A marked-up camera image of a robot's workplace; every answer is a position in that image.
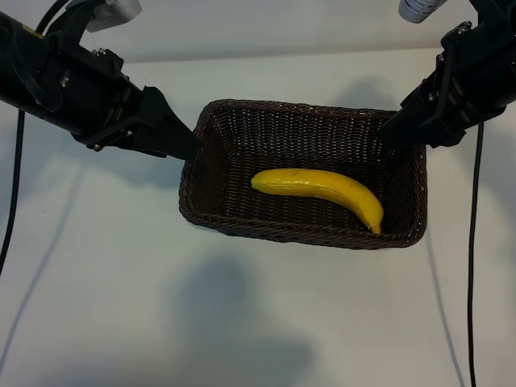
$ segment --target white bottle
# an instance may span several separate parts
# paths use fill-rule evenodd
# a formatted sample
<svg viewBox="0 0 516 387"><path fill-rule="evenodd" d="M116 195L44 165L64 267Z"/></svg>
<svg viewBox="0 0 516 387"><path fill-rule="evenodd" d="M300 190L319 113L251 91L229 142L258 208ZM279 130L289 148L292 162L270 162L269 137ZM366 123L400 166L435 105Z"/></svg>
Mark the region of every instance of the white bottle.
<svg viewBox="0 0 516 387"><path fill-rule="evenodd" d="M400 0L398 12L407 22L420 23L446 1L447 0Z"/></svg>

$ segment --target brown wicker basket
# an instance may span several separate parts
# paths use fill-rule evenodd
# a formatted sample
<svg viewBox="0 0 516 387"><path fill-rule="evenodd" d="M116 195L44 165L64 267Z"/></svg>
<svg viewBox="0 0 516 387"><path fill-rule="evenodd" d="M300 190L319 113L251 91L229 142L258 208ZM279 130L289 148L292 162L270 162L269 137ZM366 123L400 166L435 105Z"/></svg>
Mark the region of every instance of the brown wicker basket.
<svg viewBox="0 0 516 387"><path fill-rule="evenodd" d="M339 248L406 248L427 226L425 147L392 151L377 138L391 112L281 102L208 105L195 134L202 149L183 169L180 210L227 235ZM366 185L385 210L374 235L349 210L316 198L251 188L265 169L323 169Z"/></svg>

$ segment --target bolt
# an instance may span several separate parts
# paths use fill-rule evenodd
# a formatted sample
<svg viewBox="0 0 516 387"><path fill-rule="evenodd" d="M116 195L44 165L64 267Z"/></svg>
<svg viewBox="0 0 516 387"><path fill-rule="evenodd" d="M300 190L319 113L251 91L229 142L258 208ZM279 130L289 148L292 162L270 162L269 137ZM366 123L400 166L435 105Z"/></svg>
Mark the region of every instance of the bolt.
<svg viewBox="0 0 516 387"><path fill-rule="evenodd" d="M98 50L93 50L91 53L96 56L105 56L107 54L105 48L99 48Z"/></svg>
<svg viewBox="0 0 516 387"><path fill-rule="evenodd" d="M68 81L70 80L70 73L67 71L66 73L63 74L63 76L60 78L59 80L59 86L61 86L61 88L65 88L66 85L68 84Z"/></svg>
<svg viewBox="0 0 516 387"><path fill-rule="evenodd" d="M472 25L473 24L469 21L463 22L462 24L460 24L459 29L458 29L459 35L464 35L466 32L471 30Z"/></svg>

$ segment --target basket rim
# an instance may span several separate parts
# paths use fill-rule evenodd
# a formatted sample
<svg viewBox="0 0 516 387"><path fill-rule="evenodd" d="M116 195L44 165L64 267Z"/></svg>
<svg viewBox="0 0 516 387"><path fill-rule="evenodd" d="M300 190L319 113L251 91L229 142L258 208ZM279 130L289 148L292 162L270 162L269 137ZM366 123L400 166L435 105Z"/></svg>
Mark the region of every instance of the basket rim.
<svg viewBox="0 0 516 387"><path fill-rule="evenodd" d="M219 99L210 102L204 107L201 115L199 116L198 124L194 129L194 133L199 136L202 140L204 131L212 124L210 119L211 115L215 110L220 107L243 107L243 108L262 108L268 110L284 110L285 108L294 108L300 113L315 113L321 114L328 112L349 112L350 114L381 114L381 115L392 115L395 110L378 110L369 108L347 108L337 106L316 106L306 103L292 103L292 102L277 102L277 101L261 101L261 100L247 100L247 99ZM414 151L417 152L418 163L414 164L412 168L420 171L418 173L417 184L414 182L413 194L416 208L410 222L410 228L407 231L398 233L381 233L373 234L370 231L358 231L342 227L333 226L321 226L317 224L305 224L305 223L292 223L292 222L280 222L274 220L261 220L261 219L245 219L220 214L208 214L202 213L194 209L194 205L191 202L187 191L189 190L189 174L193 167L192 162L185 162L185 167L181 173L181 184L179 188L179 207L182 215L188 219L191 223L202 225L205 227L211 227L214 229L221 229L224 227L245 227L253 233L260 232L263 227L269 230L273 227L278 231L295 231L295 232L306 232L310 234L310 237L318 237L318 235L325 238L339 239L346 238L361 239L361 240L375 240L377 242L389 241L405 241L403 246L393 245L393 247L408 247L417 243L424 235L424 231L427 227L427 217L425 216L425 209L427 207L427 155L426 147L419 145L414 147Z"/></svg>

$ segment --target white table surface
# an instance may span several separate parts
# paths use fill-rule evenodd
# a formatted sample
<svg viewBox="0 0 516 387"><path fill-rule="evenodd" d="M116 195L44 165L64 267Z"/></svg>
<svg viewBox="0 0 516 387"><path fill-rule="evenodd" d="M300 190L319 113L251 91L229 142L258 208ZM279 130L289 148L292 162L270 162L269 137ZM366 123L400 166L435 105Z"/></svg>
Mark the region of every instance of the white table surface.
<svg viewBox="0 0 516 387"><path fill-rule="evenodd" d="M128 64L189 127L249 98L397 109L437 50ZM0 105L6 224L16 110ZM516 382L516 106L486 124L476 234L479 386ZM428 152L429 227L376 252L231 238L186 222L182 163L92 152L28 117L0 279L0 386L460 386L476 129Z"/></svg>

